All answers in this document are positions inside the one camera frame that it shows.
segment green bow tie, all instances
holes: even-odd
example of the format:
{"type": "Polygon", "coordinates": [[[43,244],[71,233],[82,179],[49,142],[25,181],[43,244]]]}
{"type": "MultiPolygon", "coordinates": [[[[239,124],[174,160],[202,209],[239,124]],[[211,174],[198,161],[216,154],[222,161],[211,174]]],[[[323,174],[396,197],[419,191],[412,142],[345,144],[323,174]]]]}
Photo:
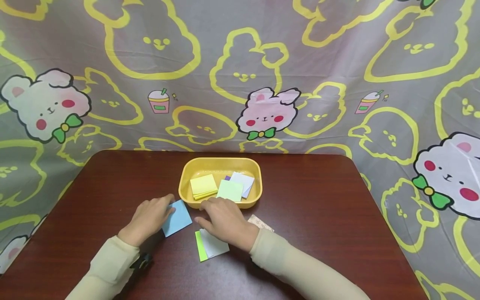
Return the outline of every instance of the green bow tie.
{"type": "Polygon", "coordinates": [[[272,127],[270,129],[267,129],[265,131],[250,131],[247,136],[247,140],[253,141],[254,139],[258,137],[266,137],[266,138],[271,138],[275,136],[275,127],[272,127]]]}
{"type": "Polygon", "coordinates": [[[52,136],[62,144],[65,141],[65,133],[72,127],[79,127],[84,122],[77,114],[71,114],[65,120],[65,123],[60,125],[57,129],[52,132],[52,136]]]}
{"type": "Polygon", "coordinates": [[[412,179],[412,183],[423,191],[430,199],[430,203],[438,210],[445,210],[447,207],[453,205],[454,201],[452,198],[448,197],[445,194],[440,192],[435,192],[435,190],[428,185],[427,180],[423,175],[418,175],[412,179]]]}

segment sleeve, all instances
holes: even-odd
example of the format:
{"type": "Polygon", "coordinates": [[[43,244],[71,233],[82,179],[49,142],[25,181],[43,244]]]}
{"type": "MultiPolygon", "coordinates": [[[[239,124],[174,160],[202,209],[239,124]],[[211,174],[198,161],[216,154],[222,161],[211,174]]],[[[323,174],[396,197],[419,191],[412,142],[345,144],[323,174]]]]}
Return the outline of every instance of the sleeve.
{"type": "Polygon", "coordinates": [[[306,299],[369,299],[340,273],[266,229],[260,229],[250,255],[255,264],[290,284],[306,299]]]}
{"type": "Polygon", "coordinates": [[[90,262],[90,270],[66,300],[110,300],[121,292],[132,276],[130,266],[139,258],[139,248],[117,236],[108,239],[90,262]]]}

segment plastic tray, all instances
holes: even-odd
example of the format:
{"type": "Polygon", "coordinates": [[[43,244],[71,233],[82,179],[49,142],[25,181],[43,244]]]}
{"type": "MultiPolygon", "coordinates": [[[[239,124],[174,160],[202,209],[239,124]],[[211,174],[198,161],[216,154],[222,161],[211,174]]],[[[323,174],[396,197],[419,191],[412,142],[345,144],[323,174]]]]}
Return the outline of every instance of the plastic tray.
{"type": "Polygon", "coordinates": [[[199,209],[200,203],[203,200],[215,197],[216,194],[194,200],[190,179],[213,174],[216,186],[218,187],[220,186],[220,181],[225,179],[225,176],[231,176],[233,172],[255,178],[248,198],[242,198],[241,202],[237,202],[238,207],[241,209],[254,206],[262,195],[262,174],[260,172],[260,166],[254,160],[244,157],[199,157],[192,159],[183,167],[179,184],[180,198],[188,206],[199,209]]]}

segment printed backdrop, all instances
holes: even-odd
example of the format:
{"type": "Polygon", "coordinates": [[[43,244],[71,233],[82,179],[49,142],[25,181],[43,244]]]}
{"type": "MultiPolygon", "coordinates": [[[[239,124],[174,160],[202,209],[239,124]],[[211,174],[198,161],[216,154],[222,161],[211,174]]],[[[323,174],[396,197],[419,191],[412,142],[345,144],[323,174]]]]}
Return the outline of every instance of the printed backdrop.
{"type": "Polygon", "coordinates": [[[479,26],[476,0],[0,0],[0,274],[98,151],[335,153],[429,298],[480,299],[479,26]]]}

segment bunny illustration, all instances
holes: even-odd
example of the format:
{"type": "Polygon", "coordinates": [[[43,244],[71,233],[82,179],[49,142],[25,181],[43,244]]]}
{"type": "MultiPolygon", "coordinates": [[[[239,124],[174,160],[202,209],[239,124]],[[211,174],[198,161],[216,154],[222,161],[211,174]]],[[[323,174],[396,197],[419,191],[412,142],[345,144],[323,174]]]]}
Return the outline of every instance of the bunny illustration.
{"type": "Polygon", "coordinates": [[[0,88],[0,98],[18,114],[27,134],[47,143],[65,141],[66,132],[83,124],[91,110],[90,98],[73,86],[73,76],[60,69],[40,74],[35,81],[14,75],[0,88]]]}
{"type": "Polygon", "coordinates": [[[251,92],[236,124],[240,132],[247,133],[247,140],[272,138],[288,127],[298,114],[295,101],[300,97],[297,88],[291,88],[274,96],[270,87],[251,92]]]}
{"type": "Polygon", "coordinates": [[[412,182],[438,210],[480,220],[480,139],[455,132],[418,153],[412,182]]]}

